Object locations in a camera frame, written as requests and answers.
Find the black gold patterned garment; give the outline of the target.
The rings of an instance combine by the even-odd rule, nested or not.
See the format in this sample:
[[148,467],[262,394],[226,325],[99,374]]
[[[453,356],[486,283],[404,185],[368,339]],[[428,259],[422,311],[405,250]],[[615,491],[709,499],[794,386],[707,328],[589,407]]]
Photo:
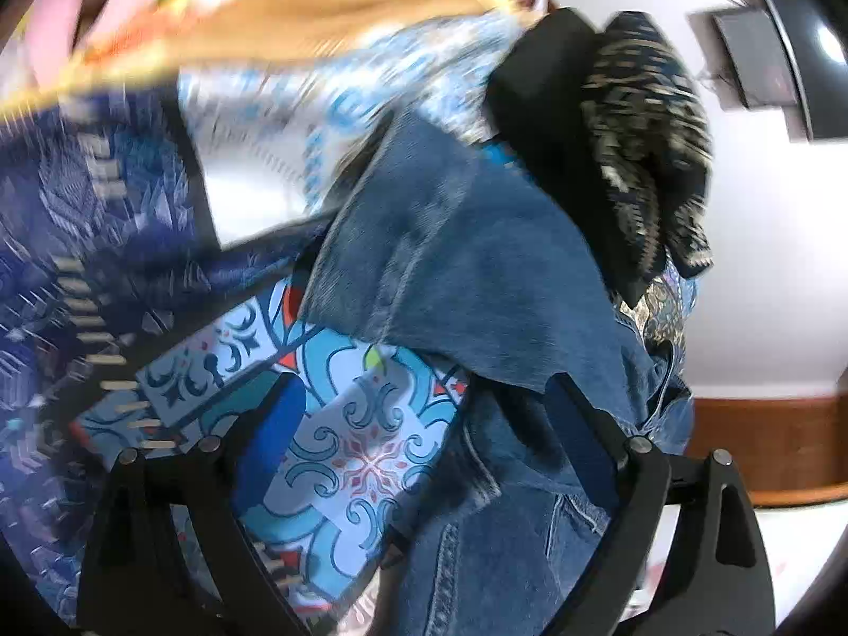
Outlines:
[[628,307],[667,266],[710,269],[713,145],[686,66],[648,14],[596,30],[558,8],[491,72],[496,132],[588,241],[606,287]]

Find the grey box under television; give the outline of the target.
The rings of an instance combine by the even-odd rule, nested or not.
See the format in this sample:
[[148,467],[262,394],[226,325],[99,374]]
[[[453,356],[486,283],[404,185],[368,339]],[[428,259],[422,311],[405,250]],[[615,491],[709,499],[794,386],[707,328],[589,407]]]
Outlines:
[[713,22],[743,106],[795,107],[798,95],[788,53],[771,16],[761,8],[743,7],[717,13]]

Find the blue denim jeans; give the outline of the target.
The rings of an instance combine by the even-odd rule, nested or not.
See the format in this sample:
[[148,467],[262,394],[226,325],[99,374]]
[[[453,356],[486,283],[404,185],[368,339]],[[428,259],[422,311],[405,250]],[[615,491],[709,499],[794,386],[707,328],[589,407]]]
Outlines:
[[472,377],[377,632],[537,634],[608,527],[545,385],[566,373],[622,431],[678,454],[694,407],[677,349],[644,343],[615,310],[581,231],[545,192],[418,113],[382,119],[348,178],[303,318]]

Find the blue patchwork quilt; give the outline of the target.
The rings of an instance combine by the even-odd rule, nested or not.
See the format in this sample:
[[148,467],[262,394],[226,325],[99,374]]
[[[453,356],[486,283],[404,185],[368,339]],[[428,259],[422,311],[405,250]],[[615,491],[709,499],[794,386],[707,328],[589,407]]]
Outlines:
[[466,392],[437,356],[297,316],[297,257],[394,109],[467,144],[490,131],[504,14],[380,34],[282,72],[188,69],[67,98],[2,131],[2,547],[77,619],[87,533],[121,454],[220,437],[289,382],[301,419],[237,513],[315,632],[367,626],[374,569],[404,540]]

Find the wall-mounted black television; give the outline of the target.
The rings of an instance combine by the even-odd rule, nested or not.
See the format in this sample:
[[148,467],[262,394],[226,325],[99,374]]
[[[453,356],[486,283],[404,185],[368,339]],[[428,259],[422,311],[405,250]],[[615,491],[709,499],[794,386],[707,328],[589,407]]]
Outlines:
[[816,0],[765,0],[795,79],[811,141],[846,138],[846,42]]

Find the colourful fleece blanket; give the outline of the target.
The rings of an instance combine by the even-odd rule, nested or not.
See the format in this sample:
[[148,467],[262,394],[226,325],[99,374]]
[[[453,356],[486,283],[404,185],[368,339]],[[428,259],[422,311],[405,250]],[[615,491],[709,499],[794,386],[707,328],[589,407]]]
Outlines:
[[427,20],[490,12],[522,26],[543,14],[526,0],[34,0],[22,27],[30,81],[3,98],[2,115],[182,66],[333,58]]

